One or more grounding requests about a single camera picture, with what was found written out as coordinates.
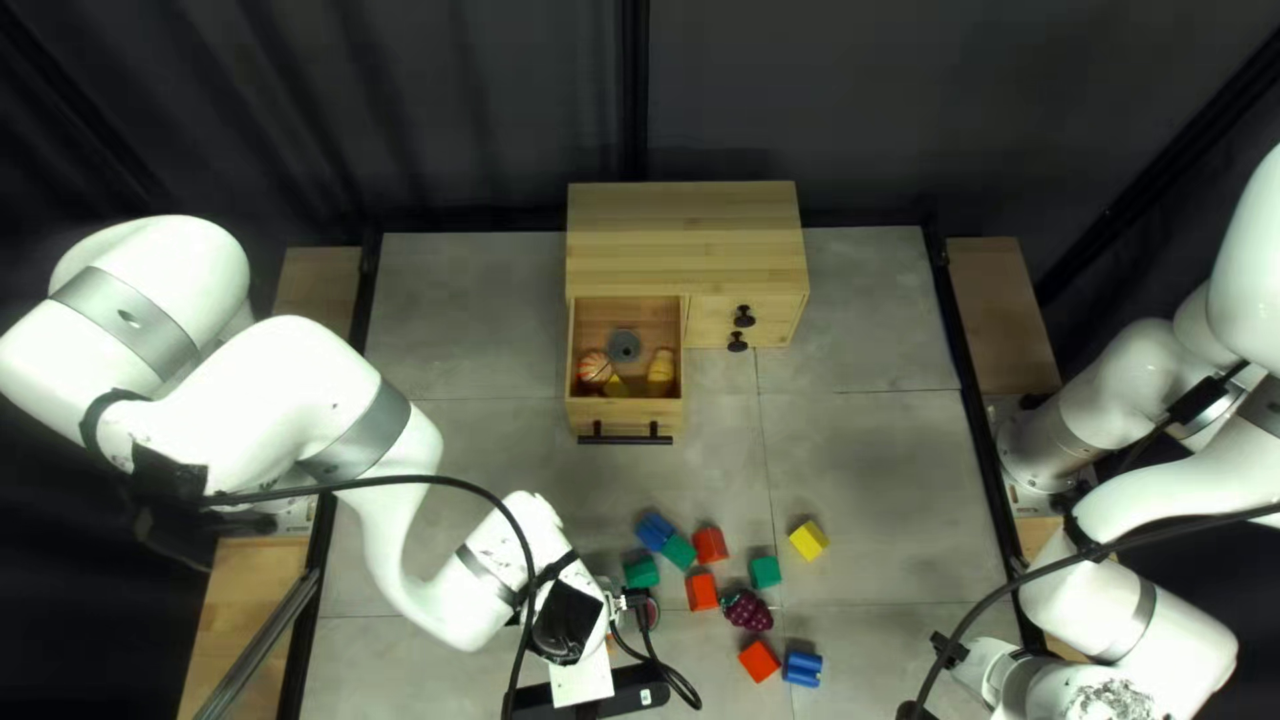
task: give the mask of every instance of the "silver band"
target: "silver band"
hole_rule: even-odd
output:
[[[471,570],[471,574],[480,580],[481,584],[488,585],[493,591],[493,594],[498,596],[498,600],[503,601],[512,610],[516,610],[520,605],[520,597],[516,591],[507,587],[507,583],[502,582],[502,578],[494,575],[492,570],[485,568],[484,562],[476,557],[476,553],[471,552],[471,548],[462,543],[456,553],[462,565]]]
[[[1138,644],[1138,641],[1142,639],[1142,635],[1146,634],[1147,625],[1151,625],[1151,618],[1155,614],[1156,585],[1151,580],[1142,580],[1142,588],[1138,591],[1138,605],[1133,609],[1129,621],[1120,630],[1120,635],[1111,643],[1111,647],[1094,655],[1093,660],[1110,665],[1129,655],[1134,646]]]
[[[198,352],[195,341],[151,299],[111,273],[86,266],[50,300],[84,315],[168,380]]]
[[[1280,378],[1262,378],[1235,414],[1280,438]]]
[[[311,457],[298,460],[319,483],[353,480],[378,464],[408,424],[408,400],[385,379],[365,413],[342,437]]]

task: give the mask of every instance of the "floor tile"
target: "floor tile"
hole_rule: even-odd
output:
[[[685,350],[685,400],[704,395],[756,395],[755,348]]]
[[[502,710],[520,630],[498,632],[479,652],[458,652],[408,620],[321,619],[307,687],[305,720],[492,720]],[[545,683],[547,666],[526,655],[521,685]]]
[[[559,400],[445,400],[417,405],[440,428],[440,473],[498,496],[539,492],[564,521],[570,542],[598,574],[621,577],[641,548],[639,515],[660,511],[686,537],[718,525],[732,556],[710,568],[723,588],[748,584],[748,564],[773,555],[773,516],[754,395],[705,395],[686,404],[687,430],[672,447],[579,446]],[[410,530],[406,570],[430,578],[489,512],[483,500],[438,488]],[[321,614],[389,615],[364,566],[358,521],[339,507]],[[687,602],[685,574],[658,559],[664,606]],[[780,591],[764,593],[781,602]]]
[[[760,392],[957,388],[920,229],[806,229],[809,304]]]
[[[366,356],[411,400],[558,397],[562,233],[383,238]]]
[[[978,600],[1004,582],[954,391],[762,396],[787,607]],[[805,562],[787,534],[814,519]]]
[[[915,698],[933,662],[929,635],[948,634],[968,610],[968,603],[787,610],[787,646],[823,657],[822,685],[791,689],[796,720],[893,717],[902,701]],[[1019,642],[1012,605],[993,606],[968,637],[983,635]],[[946,674],[925,707],[947,720],[991,717]]]

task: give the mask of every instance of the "purple toy grapes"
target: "purple toy grapes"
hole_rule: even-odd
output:
[[[724,616],[737,628],[763,633],[773,628],[773,614],[751,591],[742,591],[724,603]]]

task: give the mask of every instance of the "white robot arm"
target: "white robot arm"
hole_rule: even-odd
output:
[[[1280,150],[1272,150],[1236,206],[1212,278],[1175,322],[1130,325],[1059,396],[1001,429],[1006,471],[1024,487],[1059,492],[1080,466],[1152,432],[1201,378],[1240,359],[1257,366],[1179,437],[1197,455],[1125,473],[1087,495],[1032,570],[1162,518],[1280,500],[1277,199]],[[1280,527],[1277,515],[1256,521]],[[1033,580],[1020,600],[1032,621],[1096,664],[1033,657],[992,638],[969,643],[951,673],[993,717],[1185,720],[1235,667],[1238,643],[1225,625],[1112,561]]]
[[[273,318],[200,361],[230,334],[228,324],[248,324],[247,284],[243,251],[212,223],[157,217],[95,233],[58,265],[50,297],[0,337],[0,392],[134,486],[188,498],[266,488],[296,464],[320,484],[434,474],[443,450],[435,425],[316,323]],[[335,495],[360,515],[369,571],[390,603],[475,651],[526,602],[525,555],[495,510],[434,579],[407,575],[403,546],[426,492],[410,483]],[[538,587],[539,618],[559,583],[600,606],[584,637],[544,637],[535,652],[559,666],[603,662],[608,678],[609,603],[559,518],[527,492],[504,505],[527,537],[535,575],[550,568],[558,580]],[[594,697],[566,702],[584,700]]]

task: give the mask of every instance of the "orange block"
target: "orange block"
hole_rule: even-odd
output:
[[[778,657],[773,655],[769,646],[764,644],[764,641],[755,641],[751,647],[744,650],[739,653],[737,661],[746,667],[748,674],[755,680],[755,684],[760,684],[765,678],[778,671],[782,664],[778,662]]]
[[[728,559],[724,533],[719,528],[703,528],[694,533],[694,547],[698,550],[698,561],[703,565]]]
[[[710,574],[685,578],[685,593],[689,594],[689,609],[694,612],[719,607],[719,600],[716,598],[716,578]]]

